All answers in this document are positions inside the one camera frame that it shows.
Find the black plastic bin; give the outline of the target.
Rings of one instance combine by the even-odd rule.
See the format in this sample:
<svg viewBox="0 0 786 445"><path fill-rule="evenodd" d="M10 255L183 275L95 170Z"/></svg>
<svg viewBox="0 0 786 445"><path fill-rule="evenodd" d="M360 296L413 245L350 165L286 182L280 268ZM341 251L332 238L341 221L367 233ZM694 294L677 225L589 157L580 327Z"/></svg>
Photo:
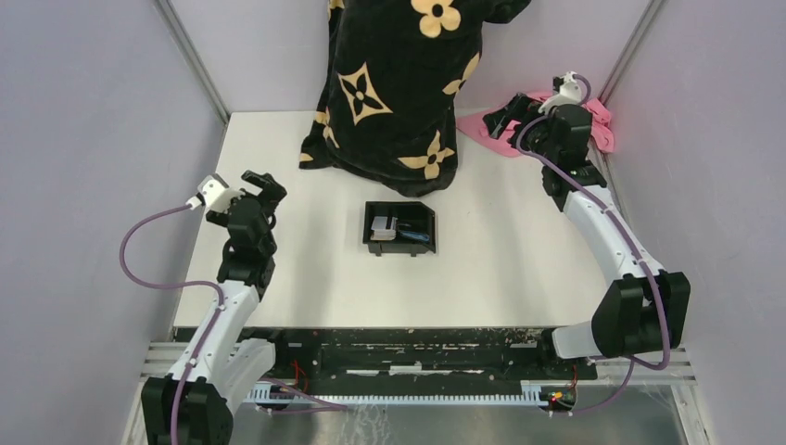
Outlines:
<svg viewBox="0 0 786 445"><path fill-rule="evenodd" d="M374 216L394 216L398 223L410 223L431 235L429 243L412 242L396 235L391 241L371 241L371 223ZM386 254L404 254L417 257L437 253L437 215L420 201L366 201L364 204L362 243L376 257Z"/></svg>

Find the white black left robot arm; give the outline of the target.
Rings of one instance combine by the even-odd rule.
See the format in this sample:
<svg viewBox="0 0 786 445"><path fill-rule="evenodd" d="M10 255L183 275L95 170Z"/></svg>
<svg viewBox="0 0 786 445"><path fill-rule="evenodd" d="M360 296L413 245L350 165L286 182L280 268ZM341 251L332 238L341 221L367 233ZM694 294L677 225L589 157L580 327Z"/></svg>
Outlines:
<svg viewBox="0 0 786 445"><path fill-rule="evenodd" d="M150 444L228 443L235 413L258 379L284 375L290 368L287 347L239 338L273 278L274 212L286 196L269 173L245 171L241 178L258 192L232 188L213 173L182 206L165 212L204 210L206 221L226 229L228 238L215 281L179 285L205 286L213 298L174 365L143 385L142 411Z"/></svg>

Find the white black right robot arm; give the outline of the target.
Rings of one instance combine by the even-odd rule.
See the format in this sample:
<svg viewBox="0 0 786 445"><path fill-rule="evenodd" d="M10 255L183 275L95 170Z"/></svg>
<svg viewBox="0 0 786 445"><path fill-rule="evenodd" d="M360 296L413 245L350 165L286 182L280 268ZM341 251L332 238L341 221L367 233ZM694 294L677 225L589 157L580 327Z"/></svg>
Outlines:
<svg viewBox="0 0 786 445"><path fill-rule="evenodd" d="M548 378L573 359L624 357L646 368L669 365L681 342L691 294L684 273L669 272L633 234L589 156L591 112L578 104L548 110L527 95L482 118L481 133L542 164L542 186L576 227L608 288L587 322L552 329L535 364Z"/></svg>

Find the black leather card holder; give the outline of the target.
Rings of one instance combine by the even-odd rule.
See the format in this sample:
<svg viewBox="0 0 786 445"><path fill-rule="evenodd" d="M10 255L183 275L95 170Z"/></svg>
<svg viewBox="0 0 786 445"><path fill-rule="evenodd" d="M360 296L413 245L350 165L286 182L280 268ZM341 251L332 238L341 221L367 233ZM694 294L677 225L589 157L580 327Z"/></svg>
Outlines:
<svg viewBox="0 0 786 445"><path fill-rule="evenodd" d="M412 242L429 243L431 235L417 226L407 222L399 222L396 227L397 236L411 240Z"/></svg>

